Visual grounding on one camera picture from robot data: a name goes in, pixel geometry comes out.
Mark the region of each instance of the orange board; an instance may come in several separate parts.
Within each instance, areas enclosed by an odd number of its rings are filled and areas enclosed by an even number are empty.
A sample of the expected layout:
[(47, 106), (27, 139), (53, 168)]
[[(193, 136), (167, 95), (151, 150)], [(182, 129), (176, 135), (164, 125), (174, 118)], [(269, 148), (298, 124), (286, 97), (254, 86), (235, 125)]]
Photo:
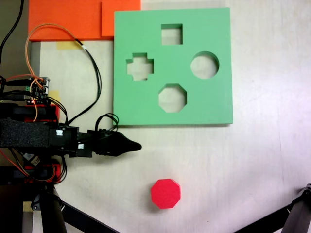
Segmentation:
[[(113, 39), (114, 12), (121, 10), (140, 10), (140, 0), (30, 0), (28, 32), (40, 24), (56, 23), (80, 40)], [(72, 38), (61, 29), (45, 27), (35, 32), (30, 40)]]
[(102, 38), (106, 40), (113, 40), (115, 11), (139, 11), (139, 10), (140, 10), (140, 0), (103, 0)]

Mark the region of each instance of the green shape sorter board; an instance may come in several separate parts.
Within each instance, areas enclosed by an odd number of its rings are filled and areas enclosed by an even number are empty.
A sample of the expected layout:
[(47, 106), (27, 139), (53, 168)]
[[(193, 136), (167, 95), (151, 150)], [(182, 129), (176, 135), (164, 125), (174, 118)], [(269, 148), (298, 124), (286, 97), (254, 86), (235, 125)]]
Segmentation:
[[(180, 28), (182, 42), (162, 45), (161, 29)], [(147, 80), (134, 81), (127, 63), (145, 54), (154, 70)], [(218, 72), (209, 79), (196, 77), (191, 62), (212, 56)], [(177, 85), (186, 105), (168, 113), (159, 93)], [(230, 9), (122, 11), (115, 13), (114, 114), (120, 125), (232, 124)]]

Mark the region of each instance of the metal rod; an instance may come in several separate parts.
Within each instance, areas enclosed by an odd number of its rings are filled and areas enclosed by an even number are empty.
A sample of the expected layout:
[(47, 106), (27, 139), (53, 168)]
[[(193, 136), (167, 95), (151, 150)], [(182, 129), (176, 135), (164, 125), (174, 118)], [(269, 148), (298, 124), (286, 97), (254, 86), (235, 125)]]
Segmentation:
[(287, 205), (284, 208), (275, 211), (274, 213), (263, 217), (262, 219), (238, 230), (235, 233), (250, 233), (250, 232), (262, 232), (273, 233), (281, 229), (289, 215), (291, 205)]
[(304, 200), (297, 202), (291, 210), (282, 233), (307, 233), (311, 220), (311, 208)]
[(85, 233), (119, 233), (64, 201), (63, 206), (65, 222)]
[(59, 200), (54, 195), (42, 193), (40, 208), (44, 233), (67, 233)]

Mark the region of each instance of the cross-shaped hole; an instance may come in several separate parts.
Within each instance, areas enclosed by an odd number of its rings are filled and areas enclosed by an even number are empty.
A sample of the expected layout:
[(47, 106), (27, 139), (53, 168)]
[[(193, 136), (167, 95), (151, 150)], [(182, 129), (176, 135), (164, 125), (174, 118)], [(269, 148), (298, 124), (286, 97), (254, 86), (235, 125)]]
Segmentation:
[(148, 59), (147, 53), (133, 53), (133, 59), (126, 60), (127, 74), (133, 76), (134, 81), (148, 79), (154, 73), (154, 60)]

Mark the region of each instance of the yellow tape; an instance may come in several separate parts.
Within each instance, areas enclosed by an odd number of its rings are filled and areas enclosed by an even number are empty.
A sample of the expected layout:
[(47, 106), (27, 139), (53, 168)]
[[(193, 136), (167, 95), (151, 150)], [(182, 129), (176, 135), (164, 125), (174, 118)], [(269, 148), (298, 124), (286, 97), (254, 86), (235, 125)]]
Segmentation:
[(24, 212), (32, 212), (33, 210), (30, 206), (31, 206), (31, 201), (24, 201), (23, 202), (23, 211)]
[(57, 50), (81, 50), (81, 45), (76, 41), (57, 41)]

